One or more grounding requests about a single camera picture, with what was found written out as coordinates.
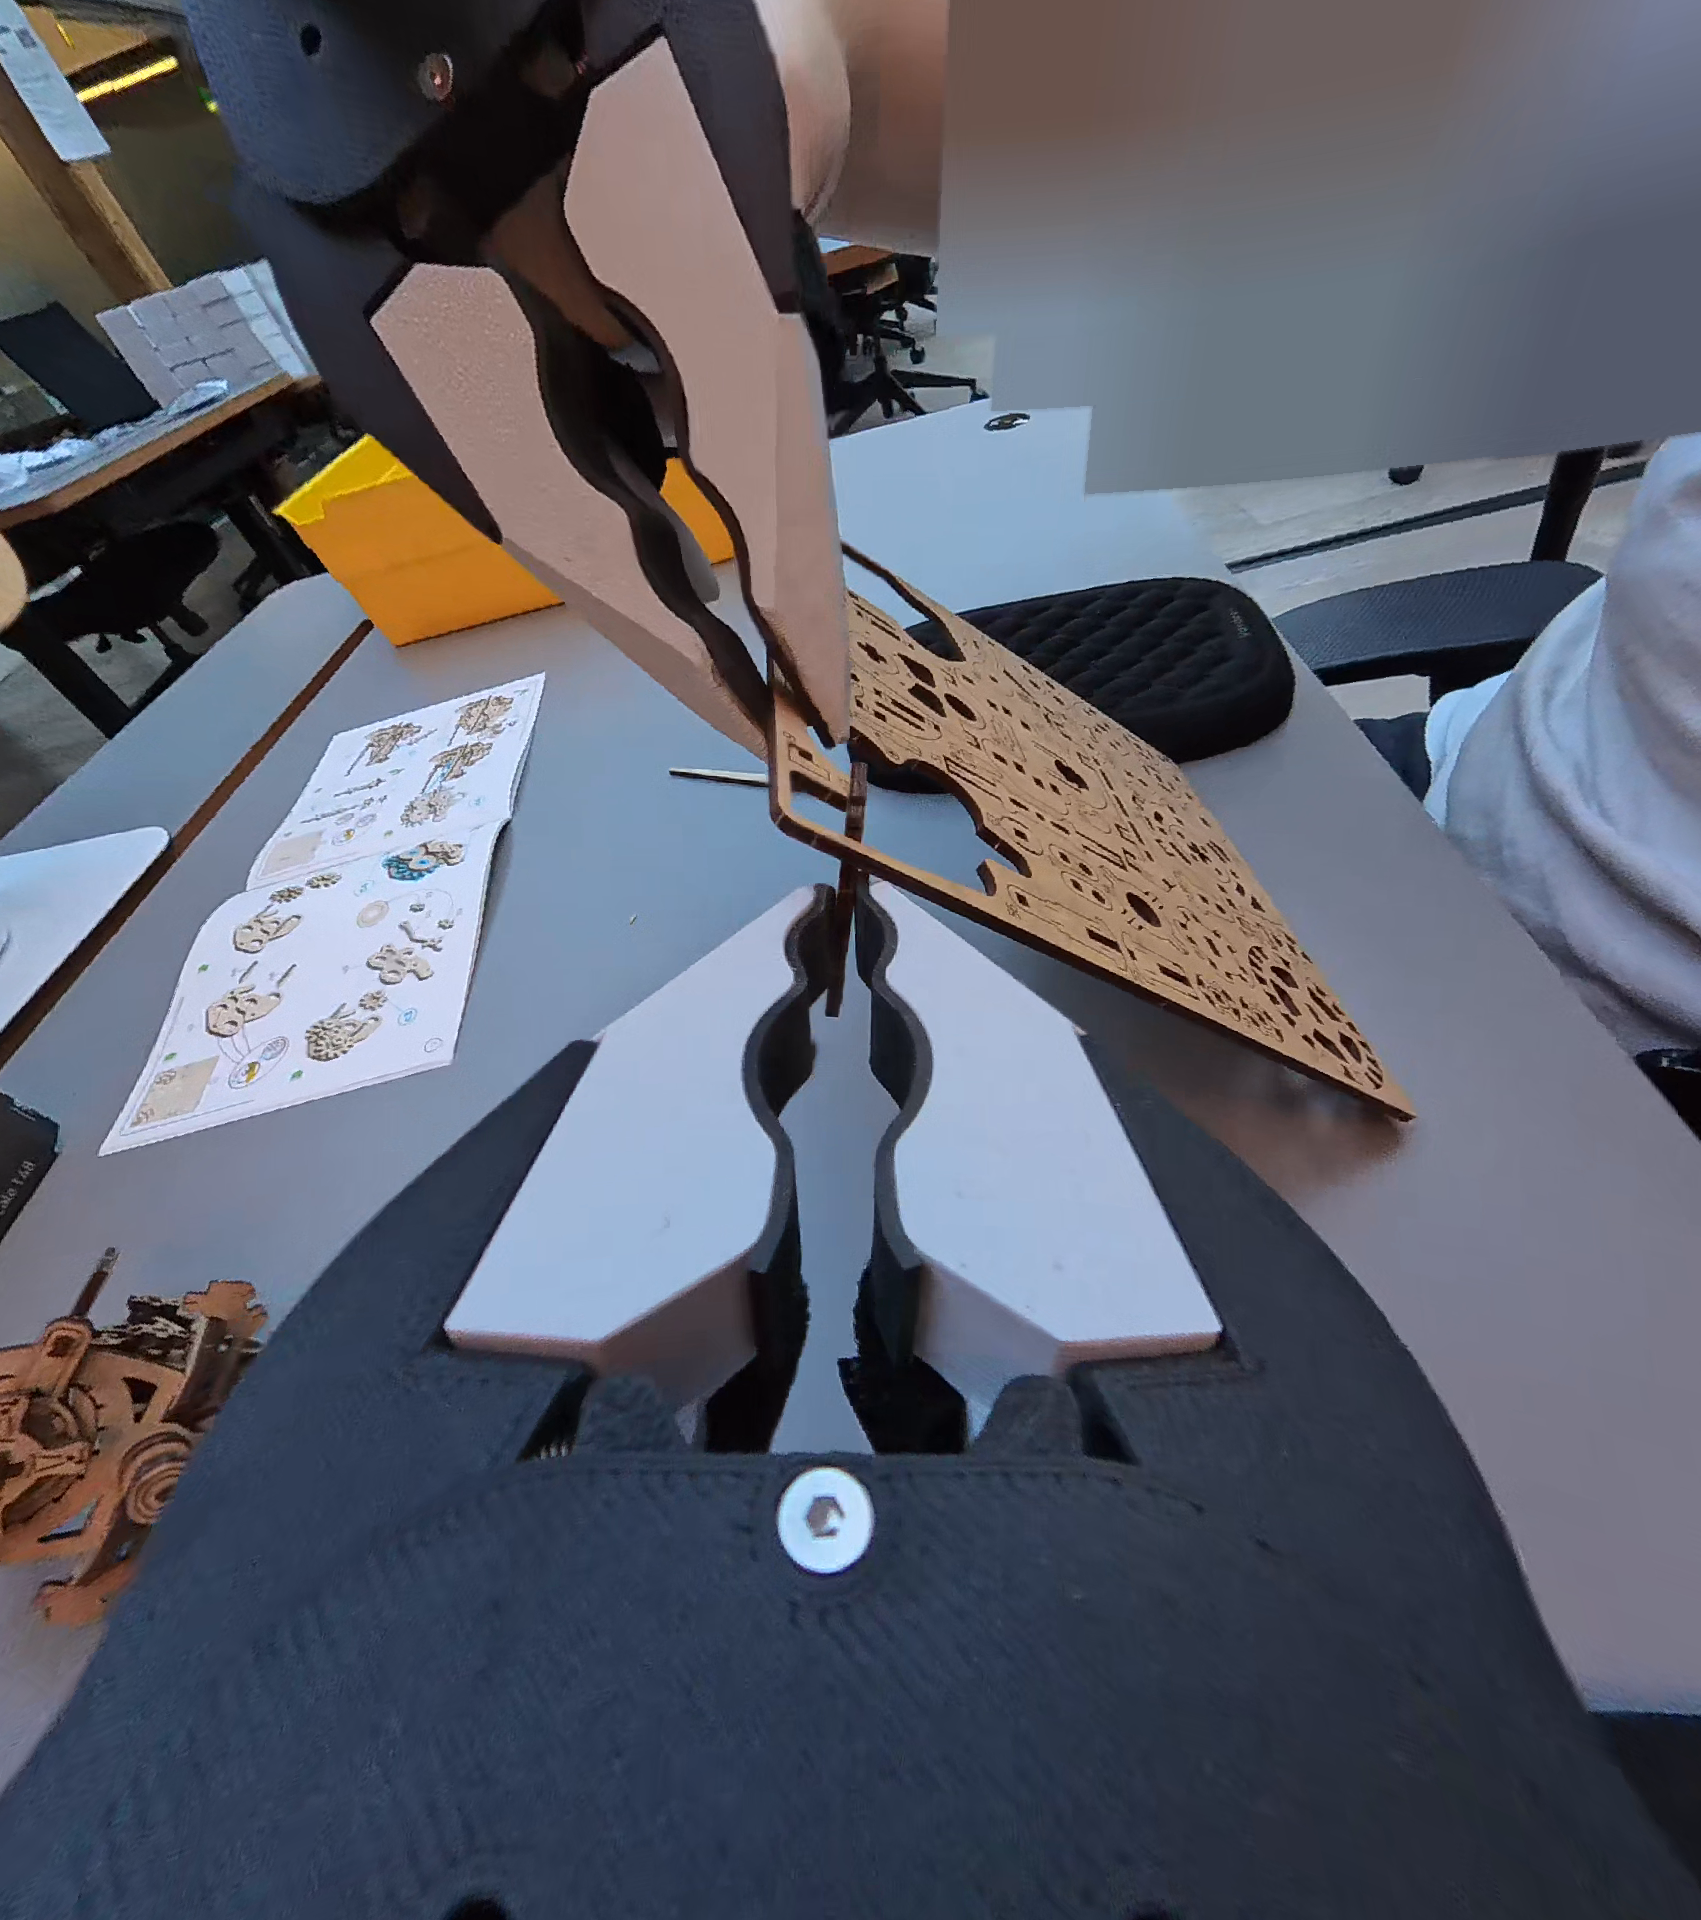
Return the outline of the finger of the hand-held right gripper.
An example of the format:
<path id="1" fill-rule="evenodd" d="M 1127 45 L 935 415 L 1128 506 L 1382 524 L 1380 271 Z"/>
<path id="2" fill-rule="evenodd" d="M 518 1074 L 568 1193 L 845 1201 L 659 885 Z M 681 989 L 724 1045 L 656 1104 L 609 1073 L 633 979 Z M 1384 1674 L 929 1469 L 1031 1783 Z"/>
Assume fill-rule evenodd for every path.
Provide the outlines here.
<path id="1" fill-rule="evenodd" d="M 544 409 L 530 318 L 506 278 L 413 265 L 372 326 L 503 549 L 668 694 L 767 758 L 767 678 L 716 612 L 706 555 L 622 455 L 575 466 Z"/>
<path id="2" fill-rule="evenodd" d="M 815 344 L 767 286 L 667 39 L 592 88 L 565 212 L 667 370 L 674 455 L 731 531 L 750 611 L 815 729 L 842 742 L 853 677 Z"/>

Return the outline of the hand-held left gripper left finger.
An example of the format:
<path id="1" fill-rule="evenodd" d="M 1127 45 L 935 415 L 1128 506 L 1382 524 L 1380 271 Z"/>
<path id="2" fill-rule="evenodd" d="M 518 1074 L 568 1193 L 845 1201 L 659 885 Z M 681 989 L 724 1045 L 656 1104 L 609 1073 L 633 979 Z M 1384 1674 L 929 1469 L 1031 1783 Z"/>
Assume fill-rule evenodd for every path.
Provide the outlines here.
<path id="1" fill-rule="evenodd" d="M 801 886 L 606 1026 L 449 1342 L 649 1380 L 711 1450 L 767 1453 L 811 1321 L 783 1113 L 813 1005 Z"/>

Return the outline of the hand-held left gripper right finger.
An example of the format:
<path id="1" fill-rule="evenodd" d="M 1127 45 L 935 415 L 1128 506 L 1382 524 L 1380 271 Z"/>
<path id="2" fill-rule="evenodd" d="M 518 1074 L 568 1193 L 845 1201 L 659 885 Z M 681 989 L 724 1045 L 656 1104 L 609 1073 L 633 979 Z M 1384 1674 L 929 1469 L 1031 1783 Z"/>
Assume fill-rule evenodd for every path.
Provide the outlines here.
<path id="1" fill-rule="evenodd" d="M 1225 1352 L 1225 1331 L 1077 1024 L 900 888 L 857 958 L 896 1115 L 845 1394 L 880 1455 L 956 1455 L 1013 1380 Z"/>

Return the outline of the wooden laser-cut parts sheet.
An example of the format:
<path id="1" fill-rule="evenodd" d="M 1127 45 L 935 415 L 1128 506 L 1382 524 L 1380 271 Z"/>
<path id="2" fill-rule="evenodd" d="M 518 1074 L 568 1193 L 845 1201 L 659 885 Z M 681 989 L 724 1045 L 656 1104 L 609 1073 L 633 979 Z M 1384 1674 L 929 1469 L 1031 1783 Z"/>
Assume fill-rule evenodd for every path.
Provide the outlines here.
<path id="1" fill-rule="evenodd" d="M 1152 746 L 853 547 L 937 628 L 935 654 L 849 590 L 853 772 L 770 683 L 768 815 L 853 878 L 911 894 L 1237 1039 L 1398 1122 L 1414 1109 L 1291 925 Z M 955 885 L 862 839 L 862 771 L 925 776 L 994 853 Z"/>

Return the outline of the wooden plate with round holes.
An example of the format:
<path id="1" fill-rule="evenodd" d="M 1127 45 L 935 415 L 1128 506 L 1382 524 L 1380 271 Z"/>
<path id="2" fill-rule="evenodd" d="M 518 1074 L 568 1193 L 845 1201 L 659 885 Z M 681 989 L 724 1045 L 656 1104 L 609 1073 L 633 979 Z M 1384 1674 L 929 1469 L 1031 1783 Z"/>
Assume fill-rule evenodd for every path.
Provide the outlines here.
<path id="1" fill-rule="evenodd" d="M 842 841 L 849 851 L 841 855 L 825 950 L 827 984 L 822 997 L 822 1014 L 832 1020 L 842 1013 L 849 957 L 855 941 L 858 899 L 862 891 L 862 830 L 866 816 L 866 790 L 869 768 L 862 758 L 855 757 L 849 767 L 849 800 L 842 822 Z"/>

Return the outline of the person's right forearm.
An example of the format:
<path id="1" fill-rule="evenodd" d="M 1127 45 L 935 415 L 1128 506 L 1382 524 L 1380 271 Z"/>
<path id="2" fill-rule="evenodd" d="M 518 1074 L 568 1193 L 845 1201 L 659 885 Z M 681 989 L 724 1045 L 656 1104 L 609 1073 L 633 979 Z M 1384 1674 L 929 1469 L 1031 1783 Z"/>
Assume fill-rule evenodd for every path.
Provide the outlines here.
<path id="1" fill-rule="evenodd" d="M 797 209 L 816 235 L 939 248 L 946 2 L 759 2 Z"/>

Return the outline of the yellow plastic bin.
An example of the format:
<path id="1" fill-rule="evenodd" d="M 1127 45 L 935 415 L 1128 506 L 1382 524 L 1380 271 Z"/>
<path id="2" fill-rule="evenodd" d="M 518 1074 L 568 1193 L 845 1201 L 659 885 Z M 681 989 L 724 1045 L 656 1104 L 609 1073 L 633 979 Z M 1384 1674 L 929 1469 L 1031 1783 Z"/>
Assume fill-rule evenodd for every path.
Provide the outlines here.
<path id="1" fill-rule="evenodd" d="M 374 438 L 290 492 L 276 517 L 396 646 L 563 603 Z"/>

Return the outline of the stack of white boxes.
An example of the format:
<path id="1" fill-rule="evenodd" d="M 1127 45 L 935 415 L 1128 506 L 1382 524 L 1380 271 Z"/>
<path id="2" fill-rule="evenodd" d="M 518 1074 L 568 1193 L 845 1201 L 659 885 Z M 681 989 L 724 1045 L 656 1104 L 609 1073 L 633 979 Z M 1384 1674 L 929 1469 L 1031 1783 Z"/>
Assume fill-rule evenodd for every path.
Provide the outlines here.
<path id="1" fill-rule="evenodd" d="M 316 377 L 262 258 L 101 311 L 96 324 L 160 405 L 202 382 L 239 392 Z"/>

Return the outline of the long wooden table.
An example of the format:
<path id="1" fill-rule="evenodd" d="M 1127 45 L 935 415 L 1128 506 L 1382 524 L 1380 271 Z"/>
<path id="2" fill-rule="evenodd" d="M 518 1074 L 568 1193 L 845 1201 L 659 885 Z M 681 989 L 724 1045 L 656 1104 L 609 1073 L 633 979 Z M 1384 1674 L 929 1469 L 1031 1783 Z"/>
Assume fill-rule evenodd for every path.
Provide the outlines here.
<path id="1" fill-rule="evenodd" d="M 180 415 L 167 413 L 127 427 L 118 438 L 93 447 L 81 458 L 40 466 L 0 488 L 0 531 L 68 514 L 149 468 L 228 442 L 239 428 L 276 430 L 290 420 L 295 405 L 324 391 L 321 375 L 278 375 Z"/>

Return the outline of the white instruction booklet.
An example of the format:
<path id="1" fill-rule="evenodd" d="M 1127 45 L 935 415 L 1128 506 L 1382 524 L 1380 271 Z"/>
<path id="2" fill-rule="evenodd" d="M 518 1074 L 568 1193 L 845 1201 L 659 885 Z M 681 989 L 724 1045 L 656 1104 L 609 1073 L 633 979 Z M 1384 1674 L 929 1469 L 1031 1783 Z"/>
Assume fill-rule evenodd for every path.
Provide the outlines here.
<path id="1" fill-rule="evenodd" d="M 336 733 L 190 945 L 101 1156 L 452 1062 L 544 677 Z"/>

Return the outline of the black wrist rest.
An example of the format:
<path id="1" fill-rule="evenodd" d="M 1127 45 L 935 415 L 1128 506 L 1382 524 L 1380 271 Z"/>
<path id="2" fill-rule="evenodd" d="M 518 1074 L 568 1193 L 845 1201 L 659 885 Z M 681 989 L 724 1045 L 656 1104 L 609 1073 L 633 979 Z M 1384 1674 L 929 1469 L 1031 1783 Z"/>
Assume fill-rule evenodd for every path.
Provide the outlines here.
<path id="1" fill-rule="evenodd" d="M 1033 703 L 1077 701 L 1186 764 L 1277 733 L 1295 707 L 1295 661 L 1261 606 L 1207 578 L 1150 578 L 977 606 L 960 619 L 1023 661 Z"/>

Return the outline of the wooden mechanical model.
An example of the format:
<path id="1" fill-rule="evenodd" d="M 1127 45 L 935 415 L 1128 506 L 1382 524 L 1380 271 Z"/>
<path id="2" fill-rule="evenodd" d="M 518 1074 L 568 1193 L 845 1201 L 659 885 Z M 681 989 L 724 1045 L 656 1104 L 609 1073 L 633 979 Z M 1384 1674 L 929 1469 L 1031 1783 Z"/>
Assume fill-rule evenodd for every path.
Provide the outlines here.
<path id="1" fill-rule="evenodd" d="M 107 1248 L 34 1345 L 0 1348 L 0 1566 L 75 1562 L 32 1601 L 56 1627 L 94 1625 L 128 1587 L 269 1321 L 250 1284 L 219 1280 L 133 1297 L 102 1325 L 117 1261 Z"/>

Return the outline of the black office chair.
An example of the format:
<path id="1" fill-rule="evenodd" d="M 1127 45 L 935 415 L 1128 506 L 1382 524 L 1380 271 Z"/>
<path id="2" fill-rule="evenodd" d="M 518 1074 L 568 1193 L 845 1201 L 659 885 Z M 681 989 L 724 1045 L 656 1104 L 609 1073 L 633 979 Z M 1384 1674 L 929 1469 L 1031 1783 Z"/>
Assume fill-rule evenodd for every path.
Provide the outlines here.
<path id="1" fill-rule="evenodd" d="M 1639 442 L 1556 455 L 1547 485 L 1417 514 L 1345 539 L 1347 547 L 1417 535 L 1469 519 L 1539 506 L 1522 561 L 1453 568 L 1347 588 L 1272 616 L 1284 643 L 1326 687 L 1379 678 L 1425 678 L 1434 701 L 1510 670 L 1579 594 L 1598 580 L 1568 552 L 1582 513 L 1610 458 L 1639 478 Z"/>

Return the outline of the person's white shirt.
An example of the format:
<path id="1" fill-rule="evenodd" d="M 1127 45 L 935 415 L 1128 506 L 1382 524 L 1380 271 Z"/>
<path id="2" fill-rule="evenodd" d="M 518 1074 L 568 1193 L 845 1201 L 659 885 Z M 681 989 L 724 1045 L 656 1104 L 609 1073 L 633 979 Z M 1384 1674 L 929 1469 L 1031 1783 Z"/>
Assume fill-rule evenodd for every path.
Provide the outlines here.
<path id="1" fill-rule="evenodd" d="M 1427 727 L 1427 809 L 1630 1053 L 1701 1045 L 1701 435 L 1605 577 Z"/>

